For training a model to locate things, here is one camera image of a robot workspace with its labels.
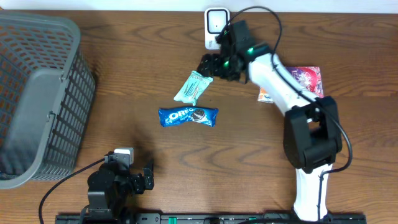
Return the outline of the teal snack packet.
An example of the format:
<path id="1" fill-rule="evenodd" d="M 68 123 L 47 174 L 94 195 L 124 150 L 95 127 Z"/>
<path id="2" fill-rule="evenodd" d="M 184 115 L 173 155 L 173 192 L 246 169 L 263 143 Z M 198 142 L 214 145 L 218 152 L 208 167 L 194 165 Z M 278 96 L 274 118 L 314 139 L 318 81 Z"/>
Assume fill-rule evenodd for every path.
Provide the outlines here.
<path id="1" fill-rule="evenodd" d="M 200 95 L 207 89 L 212 81 L 213 78 L 204 77 L 193 70 L 181 89 L 174 96 L 174 100 L 195 106 Z"/>

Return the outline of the small orange snack box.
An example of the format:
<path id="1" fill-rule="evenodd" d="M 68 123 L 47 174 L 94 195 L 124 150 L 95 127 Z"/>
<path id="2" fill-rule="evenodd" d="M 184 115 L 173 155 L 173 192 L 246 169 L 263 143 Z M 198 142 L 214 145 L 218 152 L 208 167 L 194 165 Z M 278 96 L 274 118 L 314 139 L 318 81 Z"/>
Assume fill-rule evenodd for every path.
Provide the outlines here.
<path id="1" fill-rule="evenodd" d="M 263 102 L 263 103 L 273 103 L 273 99 L 270 97 L 270 95 L 265 91 L 265 89 L 260 88 L 259 89 L 259 95 L 257 100 L 259 102 Z"/>

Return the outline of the blue Oreo cookie pack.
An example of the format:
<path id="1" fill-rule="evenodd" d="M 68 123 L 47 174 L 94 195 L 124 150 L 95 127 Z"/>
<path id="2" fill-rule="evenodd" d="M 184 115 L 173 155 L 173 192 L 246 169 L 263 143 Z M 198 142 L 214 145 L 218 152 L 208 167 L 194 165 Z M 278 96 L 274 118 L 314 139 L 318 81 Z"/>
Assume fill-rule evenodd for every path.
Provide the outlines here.
<path id="1" fill-rule="evenodd" d="M 178 126 L 187 122 L 215 126 L 218 109 L 186 106 L 171 109 L 159 109 L 159 120 L 163 127 Z"/>

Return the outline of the purple red snack bag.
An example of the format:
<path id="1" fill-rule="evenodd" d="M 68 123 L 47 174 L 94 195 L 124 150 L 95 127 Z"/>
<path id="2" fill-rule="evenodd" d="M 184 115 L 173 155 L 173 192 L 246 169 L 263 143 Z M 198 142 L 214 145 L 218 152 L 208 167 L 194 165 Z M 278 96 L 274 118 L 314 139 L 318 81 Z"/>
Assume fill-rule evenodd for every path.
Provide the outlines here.
<path id="1" fill-rule="evenodd" d="M 287 67 L 286 69 L 302 86 L 318 97 L 324 97 L 320 67 Z"/>

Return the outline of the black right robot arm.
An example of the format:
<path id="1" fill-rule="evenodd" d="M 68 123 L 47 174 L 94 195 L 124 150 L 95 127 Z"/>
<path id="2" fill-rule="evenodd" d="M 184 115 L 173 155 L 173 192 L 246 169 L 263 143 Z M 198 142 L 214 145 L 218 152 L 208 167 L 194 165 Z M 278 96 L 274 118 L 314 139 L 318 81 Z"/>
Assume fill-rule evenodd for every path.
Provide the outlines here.
<path id="1" fill-rule="evenodd" d="M 197 68 L 205 77 L 245 81 L 264 89 L 284 116 L 284 152 L 296 170 L 294 212 L 315 222 L 327 215 L 326 185 L 342 149 L 336 101 L 320 98 L 302 86 L 267 44 L 258 44 L 245 21 L 205 24 L 206 54 Z"/>

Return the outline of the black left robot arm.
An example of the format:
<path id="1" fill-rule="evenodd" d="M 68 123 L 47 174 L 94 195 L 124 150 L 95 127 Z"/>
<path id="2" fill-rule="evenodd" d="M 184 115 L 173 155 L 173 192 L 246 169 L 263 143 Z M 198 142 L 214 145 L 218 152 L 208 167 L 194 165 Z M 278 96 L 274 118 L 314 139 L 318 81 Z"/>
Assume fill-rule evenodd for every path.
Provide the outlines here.
<path id="1" fill-rule="evenodd" d="M 132 151 L 109 152 L 104 163 L 88 178 L 88 201 L 80 213 L 79 223 L 135 223 L 126 206 L 127 198 L 154 188 L 154 160 L 133 174 Z"/>

